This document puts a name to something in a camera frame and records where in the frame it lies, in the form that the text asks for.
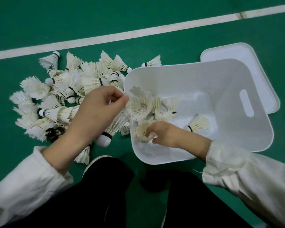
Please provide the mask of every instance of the white jacket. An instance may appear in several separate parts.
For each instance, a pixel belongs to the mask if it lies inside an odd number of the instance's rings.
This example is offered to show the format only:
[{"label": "white jacket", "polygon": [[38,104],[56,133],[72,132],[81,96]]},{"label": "white jacket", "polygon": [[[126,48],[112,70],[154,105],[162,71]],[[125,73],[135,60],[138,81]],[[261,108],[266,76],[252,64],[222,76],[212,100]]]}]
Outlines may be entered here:
[{"label": "white jacket", "polygon": [[[72,176],[60,175],[36,146],[0,182],[0,226],[24,217],[57,192],[70,187]],[[213,141],[203,181],[240,197],[253,211],[285,227],[285,164],[239,147]]]}]

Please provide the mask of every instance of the pile of shuttlecocks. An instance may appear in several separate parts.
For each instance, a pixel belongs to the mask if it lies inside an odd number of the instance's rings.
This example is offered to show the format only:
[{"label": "pile of shuttlecocks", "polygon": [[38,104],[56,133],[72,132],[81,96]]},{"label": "pile of shuttlecocks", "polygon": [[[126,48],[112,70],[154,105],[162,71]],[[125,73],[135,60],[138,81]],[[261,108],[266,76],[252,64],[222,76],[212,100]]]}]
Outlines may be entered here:
[{"label": "pile of shuttlecocks", "polygon": [[[115,86],[123,92],[125,76],[122,72],[129,73],[132,69],[127,66],[120,56],[111,59],[104,51],[99,62],[84,62],[78,57],[67,53],[67,66],[64,71],[58,70],[60,53],[54,51],[51,55],[39,59],[39,63],[47,69],[49,78],[45,83],[37,77],[28,77],[20,83],[22,91],[15,92],[10,100],[17,104],[14,110],[21,115],[15,122],[17,126],[25,129],[25,134],[40,141],[54,142],[64,134],[72,119],[76,115],[84,96],[90,91],[101,86]],[[160,66],[160,55],[145,66]],[[177,100],[174,98],[163,101],[167,109],[160,108],[160,98],[153,98],[149,92],[140,88],[133,88],[133,94],[124,110],[122,110],[112,124],[101,134],[96,143],[102,147],[110,144],[112,137],[120,131],[124,136],[130,132],[129,120],[137,120],[139,127],[136,134],[141,140],[146,141],[142,134],[147,125],[153,121],[168,121],[176,113]],[[152,111],[153,117],[146,120]],[[75,159],[76,162],[88,164],[91,145],[88,145]]]}]

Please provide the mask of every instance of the white shoe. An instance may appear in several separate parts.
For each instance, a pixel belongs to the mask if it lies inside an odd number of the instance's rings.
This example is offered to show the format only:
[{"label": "white shoe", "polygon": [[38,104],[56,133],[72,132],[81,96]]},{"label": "white shoe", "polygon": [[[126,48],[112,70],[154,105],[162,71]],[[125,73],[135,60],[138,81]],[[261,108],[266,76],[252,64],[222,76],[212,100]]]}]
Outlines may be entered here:
[{"label": "white shoe", "polygon": [[90,168],[90,166],[91,166],[94,162],[96,162],[97,160],[101,159],[102,157],[111,157],[111,156],[109,156],[109,155],[102,155],[102,156],[99,156],[99,157],[97,157],[97,158],[94,158],[94,159],[88,164],[87,168],[84,170],[84,173],[87,171],[88,168]]}]

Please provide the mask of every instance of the white plastic bin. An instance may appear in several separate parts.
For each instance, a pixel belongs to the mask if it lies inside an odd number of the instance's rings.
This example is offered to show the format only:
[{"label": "white plastic bin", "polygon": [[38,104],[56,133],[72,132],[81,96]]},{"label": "white plastic bin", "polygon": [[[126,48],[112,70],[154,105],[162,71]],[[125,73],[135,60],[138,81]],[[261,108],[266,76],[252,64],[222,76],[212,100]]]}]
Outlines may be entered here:
[{"label": "white plastic bin", "polygon": [[[133,86],[155,97],[179,96],[177,115],[171,121],[178,127],[185,128],[198,113],[208,117],[210,129],[197,133],[210,139],[253,152],[267,149],[273,141],[273,129],[251,73],[238,60],[137,68],[126,76],[125,92],[131,95]],[[181,149],[139,141],[137,126],[137,122],[130,122],[132,147],[141,161],[157,165],[194,158]]]}]

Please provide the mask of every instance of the black pants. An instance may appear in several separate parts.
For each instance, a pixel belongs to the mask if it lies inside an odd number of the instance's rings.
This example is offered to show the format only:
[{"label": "black pants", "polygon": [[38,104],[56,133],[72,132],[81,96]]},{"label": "black pants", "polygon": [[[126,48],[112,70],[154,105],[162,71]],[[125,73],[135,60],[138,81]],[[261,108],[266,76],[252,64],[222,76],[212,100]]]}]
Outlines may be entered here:
[{"label": "black pants", "polygon": [[[101,158],[80,183],[4,227],[125,227],[125,191],[132,178],[133,172],[122,161]],[[194,174],[174,175],[164,228],[219,225],[251,227]]]}]

